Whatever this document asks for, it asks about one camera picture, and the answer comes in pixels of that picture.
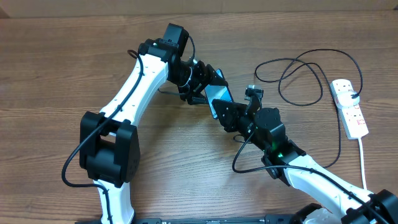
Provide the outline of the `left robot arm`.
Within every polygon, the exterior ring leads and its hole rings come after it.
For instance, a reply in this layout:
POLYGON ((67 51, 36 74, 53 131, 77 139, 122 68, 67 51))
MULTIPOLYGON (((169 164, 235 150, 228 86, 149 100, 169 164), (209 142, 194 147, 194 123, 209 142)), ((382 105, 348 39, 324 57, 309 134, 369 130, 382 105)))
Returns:
POLYGON ((80 167, 98 189, 102 207, 99 223, 132 223, 130 181, 140 161, 137 127, 156 91, 171 82, 178 96, 190 105, 209 105, 214 118, 216 100, 233 101, 222 71, 191 57, 181 59, 192 37, 182 27, 169 24, 159 39, 148 39, 137 51, 130 76, 116 96, 99 113, 86 112, 80 123, 80 143, 75 149, 80 167))

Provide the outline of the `Samsung Galaxy smartphone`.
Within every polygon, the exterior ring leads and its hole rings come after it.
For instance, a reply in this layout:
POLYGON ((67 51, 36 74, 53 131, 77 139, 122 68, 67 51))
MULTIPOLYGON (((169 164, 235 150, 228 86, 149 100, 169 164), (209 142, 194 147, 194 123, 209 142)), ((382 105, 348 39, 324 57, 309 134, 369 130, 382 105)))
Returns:
POLYGON ((216 111, 212 105, 213 100, 225 100, 229 102, 233 101, 233 97, 227 86, 209 84, 205 87, 205 94, 213 119, 218 119, 218 115, 216 114, 216 111))

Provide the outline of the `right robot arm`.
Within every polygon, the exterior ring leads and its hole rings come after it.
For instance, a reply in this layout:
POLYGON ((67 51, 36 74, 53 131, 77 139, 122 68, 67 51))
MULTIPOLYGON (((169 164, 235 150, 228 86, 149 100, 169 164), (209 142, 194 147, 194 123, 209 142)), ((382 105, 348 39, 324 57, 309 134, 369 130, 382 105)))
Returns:
POLYGON ((317 201, 294 217, 294 222, 397 223, 397 197, 388 190, 372 193, 332 174, 285 134, 277 108, 213 100, 217 117, 227 132, 239 132, 264 152, 261 170, 273 179, 305 192, 317 201))

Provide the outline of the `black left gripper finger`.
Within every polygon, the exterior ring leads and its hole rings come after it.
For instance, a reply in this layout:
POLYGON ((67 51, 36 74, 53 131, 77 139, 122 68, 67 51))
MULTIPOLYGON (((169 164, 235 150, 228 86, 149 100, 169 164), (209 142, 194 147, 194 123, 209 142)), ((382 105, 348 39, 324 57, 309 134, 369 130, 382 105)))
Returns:
POLYGON ((208 100, 202 96, 202 97, 190 97, 187 99, 187 103, 189 105, 207 105, 208 104, 208 100))
POLYGON ((225 80, 225 78, 220 77, 210 64, 205 66, 205 77, 203 84, 205 87, 208 85, 228 86, 228 82, 225 80))

